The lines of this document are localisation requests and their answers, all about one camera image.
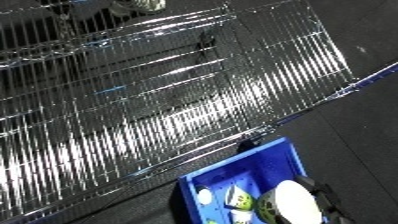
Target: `wire rack frame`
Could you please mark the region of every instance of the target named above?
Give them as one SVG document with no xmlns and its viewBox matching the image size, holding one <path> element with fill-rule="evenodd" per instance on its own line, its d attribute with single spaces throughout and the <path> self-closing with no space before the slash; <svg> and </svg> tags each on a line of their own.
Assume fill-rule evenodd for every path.
<svg viewBox="0 0 398 224">
<path fill-rule="evenodd" d="M 306 1 L 123 21 L 106 8 L 84 22 L 44 16 L 64 4 L 0 13 L 11 24 L 0 54 L 1 220 L 117 194 L 266 133 L 354 80 Z M 21 13 L 43 19 L 17 27 Z M 10 41 L 29 29 L 36 37 Z"/>
</svg>

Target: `blue crate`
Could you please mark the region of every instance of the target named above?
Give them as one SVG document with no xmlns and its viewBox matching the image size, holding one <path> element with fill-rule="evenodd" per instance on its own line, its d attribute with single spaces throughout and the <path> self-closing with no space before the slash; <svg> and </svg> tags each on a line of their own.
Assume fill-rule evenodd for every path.
<svg viewBox="0 0 398 224">
<path fill-rule="evenodd" d="M 180 177 L 179 183 L 193 223 L 212 220 L 227 224 L 231 223 L 230 209 L 225 207 L 224 198 L 231 185 L 235 184 L 257 198 L 297 175 L 306 176 L 303 165 L 290 141 L 280 138 Z M 210 188 L 213 193 L 211 204 L 199 203 L 197 186 Z M 253 223 L 263 222 L 253 216 Z"/>
</svg>

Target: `small black object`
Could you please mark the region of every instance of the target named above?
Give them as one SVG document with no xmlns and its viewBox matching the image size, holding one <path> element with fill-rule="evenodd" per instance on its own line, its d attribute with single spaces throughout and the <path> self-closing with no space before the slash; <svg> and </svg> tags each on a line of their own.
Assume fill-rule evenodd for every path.
<svg viewBox="0 0 398 224">
<path fill-rule="evenodd" d="M 240 145 L 238 147 L 238 154 L 242 153 L 242 152 L 249 151 L 250 149 L 253 149 L 255 147 L 257 147 L 257 145 L 252 140 L 250 140 L 250 139 L 245 140 L 240 143 Z"/>
<path fill-rule="evenodd" d="M 281 215 L 275 216 L 275 221 L 276 221 L 276 224 L 291 224 L 291 222 L 289 222 L 289 220 L 285 219 Z"/>
<path fill-rule="evenodd" d="M 317 191 L 317 186 L 315 180 L 305 177 L 305 176 L 296 176 L 294 178 L 294 181 L 299 183 L 301 186 L 303 186 L 307 191 L 309 191 L 311 194 L 315 193 Z"/>
<path fill-rule="evenodd" d="M 344 217 L 340 212 L 334 212 L 330 216 L 328 224 L 354 224 L 355 222 L 350 218 Z"/>
</svg>

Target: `shoe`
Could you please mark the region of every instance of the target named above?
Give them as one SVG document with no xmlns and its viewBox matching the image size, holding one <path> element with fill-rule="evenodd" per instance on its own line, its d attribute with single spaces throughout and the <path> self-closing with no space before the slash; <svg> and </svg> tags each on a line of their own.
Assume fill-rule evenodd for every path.
<svg viewBox="0 0 398 224">
<path fill-rule="evenodd" d="M 115 0 L 109 10 L 116 17 L 129 16 L 131 12 L 157 14 L 166 9 L 166 0 Z"/>
</svg>

